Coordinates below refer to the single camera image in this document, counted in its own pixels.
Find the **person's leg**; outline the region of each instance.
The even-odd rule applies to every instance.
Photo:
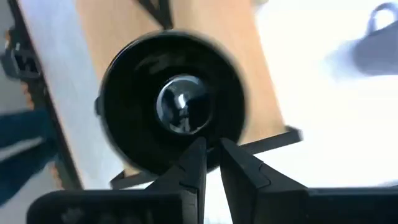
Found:
[[[55,137],[52,122],[45,109],[0,115],[0,150],[19,141]]]
[[[0,207],[12,198],[34,174],[40,172],[57,153],[47,141],[0,161]]]

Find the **wooden surface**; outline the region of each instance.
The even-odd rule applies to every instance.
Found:
[[[171,0],[176,29],[218,43],[240,71],[248,104],[240,143],[284,132],[250,1]],[[102,78],[113,57],[130,41],[160,26],[135,0],[77,0],[83,32]]]

